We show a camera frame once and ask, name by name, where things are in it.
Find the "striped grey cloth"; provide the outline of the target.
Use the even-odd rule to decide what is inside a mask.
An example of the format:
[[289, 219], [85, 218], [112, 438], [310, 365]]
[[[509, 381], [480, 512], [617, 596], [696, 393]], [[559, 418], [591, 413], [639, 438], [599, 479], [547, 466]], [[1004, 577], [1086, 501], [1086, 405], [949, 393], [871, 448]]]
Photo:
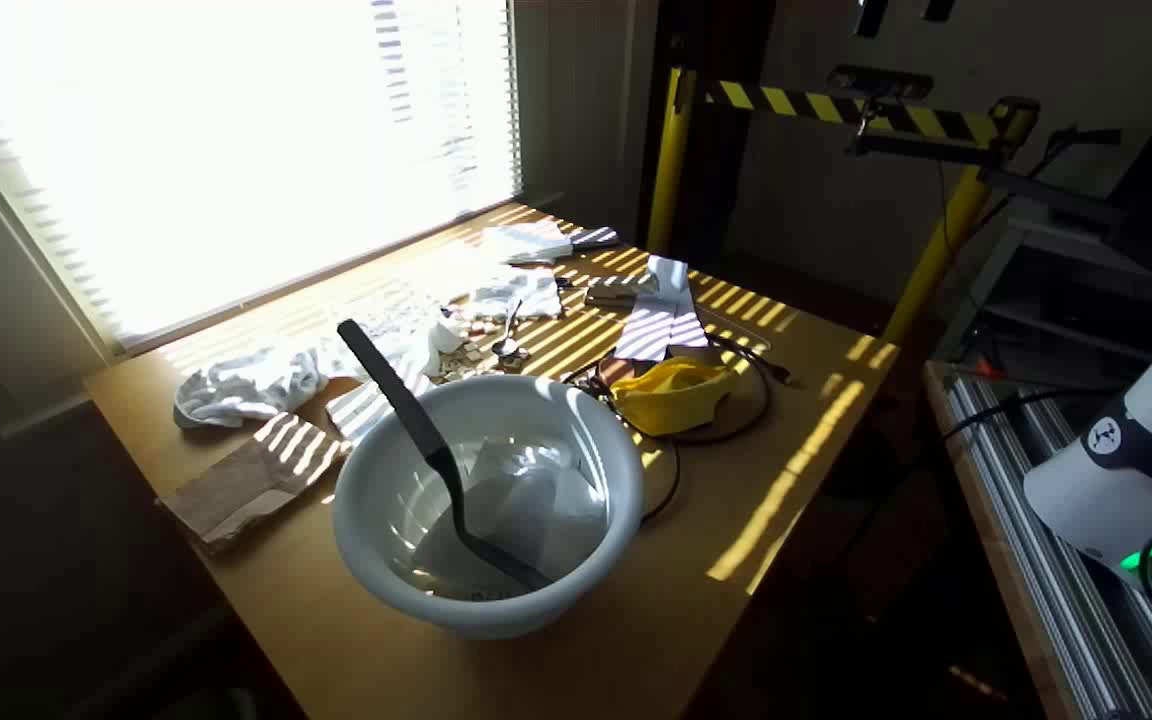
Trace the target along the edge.
[[611, 347], [617, 362], [654, 365], [670, 347], [702, 347], [702, 326], [690, 303], [689, 263], [650, 255], [646, 282], [623, 320], [623, 334]]

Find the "yellow tape measure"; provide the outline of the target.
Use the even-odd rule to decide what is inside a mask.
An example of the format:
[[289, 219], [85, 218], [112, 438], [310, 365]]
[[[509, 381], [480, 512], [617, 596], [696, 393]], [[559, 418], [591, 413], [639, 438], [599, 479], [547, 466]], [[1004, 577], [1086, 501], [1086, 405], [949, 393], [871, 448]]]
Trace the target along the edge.
[[680, 438], [714, 421], [737, 378], [700, 356], [670, 356], [611, 386], [611, 407], [642, 438]]

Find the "white plastic bowl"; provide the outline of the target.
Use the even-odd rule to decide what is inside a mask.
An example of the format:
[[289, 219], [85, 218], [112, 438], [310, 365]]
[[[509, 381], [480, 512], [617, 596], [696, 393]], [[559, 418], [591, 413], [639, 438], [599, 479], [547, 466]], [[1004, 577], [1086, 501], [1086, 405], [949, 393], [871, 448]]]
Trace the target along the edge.
[[335, 552], [368, 596], [443, 631], [509, 642], [611, 577], [639, 533], [642, 468], [605, 400], [559, 381], [480, 378], [428, 388], [420, 405], [460, 468], [468, 533], [526, 577], [457, 538], [443, 479], [384, 407], [332, 496]]

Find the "white cloth near window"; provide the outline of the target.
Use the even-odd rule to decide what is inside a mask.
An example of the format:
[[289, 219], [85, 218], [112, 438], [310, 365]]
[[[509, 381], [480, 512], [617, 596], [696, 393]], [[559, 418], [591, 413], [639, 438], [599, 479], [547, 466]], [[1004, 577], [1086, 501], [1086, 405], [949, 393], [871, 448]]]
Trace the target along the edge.
[[503, 263], [559, 263], [570, 259], [576, 252], [597, 252], [611, 244], [617, 244], [611, 228], [562, 232], [553, 219], [498, 225], [484, 232], [484, 249]]

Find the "white paper in bowl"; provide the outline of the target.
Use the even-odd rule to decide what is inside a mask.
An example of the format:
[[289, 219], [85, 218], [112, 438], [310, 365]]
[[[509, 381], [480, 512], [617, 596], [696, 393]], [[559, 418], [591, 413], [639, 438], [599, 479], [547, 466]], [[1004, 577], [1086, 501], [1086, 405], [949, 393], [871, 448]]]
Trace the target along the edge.
[[[584, 461], [559, 445], [480, 445], [463, 472], [463, 512], [477, 538], [536, 569], [545, 585], [570, 574], [606, 527]], [[460, 544], [450, 512], [417, 544], [411, 577], [439, 596], [526, 594]]]

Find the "black plastic spatula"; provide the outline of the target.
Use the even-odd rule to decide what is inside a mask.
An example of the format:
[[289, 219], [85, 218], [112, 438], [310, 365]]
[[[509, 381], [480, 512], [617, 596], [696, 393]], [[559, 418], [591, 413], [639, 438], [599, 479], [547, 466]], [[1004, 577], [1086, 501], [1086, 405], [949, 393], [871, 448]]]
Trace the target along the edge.
[[439, 429], [432, 424], [432, 418], [422, 413], [422, 405], [411, 396], [411, 388], [386, 365], [386, 356], [372, 345], [372, 338], [356, 320], [338, 320], [335, 338], [349, 345], [349, 352], [372, 378], [372, 386], [378, 388], [378, 396], [397, 413], [399, 429], [417, 445], [420, 461], [439, 476], [447, 503], [450, 503], [450, 527], [457, 527], [460, 544], [470, 555], [487, 561], [509, 579], [515, 579], [525, 587], [540, 587], [545, 577], [536, 569], [526, 569], [525, 561], [515, 561], [513, 552], [495, 547], [492, 540], [484, 540], [468, 527], [460, 466], [457, 466], [447, 439], [439, 438]]

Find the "brown paper napkin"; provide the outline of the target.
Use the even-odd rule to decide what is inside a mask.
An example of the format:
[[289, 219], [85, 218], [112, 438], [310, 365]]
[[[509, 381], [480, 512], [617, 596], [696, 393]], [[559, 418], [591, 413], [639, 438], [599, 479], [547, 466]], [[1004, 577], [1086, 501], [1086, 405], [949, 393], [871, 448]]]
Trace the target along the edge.
[[278, 413], [236, 454], [176, 488], [164, 510], [205, 544], [220, 547], [304, 496], [342, 458], [320, 424]]

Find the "white crumpled cloth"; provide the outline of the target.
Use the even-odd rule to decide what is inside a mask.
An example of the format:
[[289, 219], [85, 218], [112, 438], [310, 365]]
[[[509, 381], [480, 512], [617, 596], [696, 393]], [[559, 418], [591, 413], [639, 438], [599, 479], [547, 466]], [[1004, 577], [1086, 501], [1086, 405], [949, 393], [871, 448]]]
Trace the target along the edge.
[[332, 381], [320, 347], [255, 347], [191, 370], [176, 396], [180, 429], [242, 429], [304, 407]]

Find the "white window blinds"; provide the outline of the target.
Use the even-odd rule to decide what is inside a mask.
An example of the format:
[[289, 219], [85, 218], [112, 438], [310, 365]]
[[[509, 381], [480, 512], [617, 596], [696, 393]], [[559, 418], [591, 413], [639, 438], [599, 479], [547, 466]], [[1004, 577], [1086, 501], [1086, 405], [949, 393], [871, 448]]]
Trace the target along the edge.
[[515, 0], [0, 0], [0, 190], [107, 345], [509, 201]]

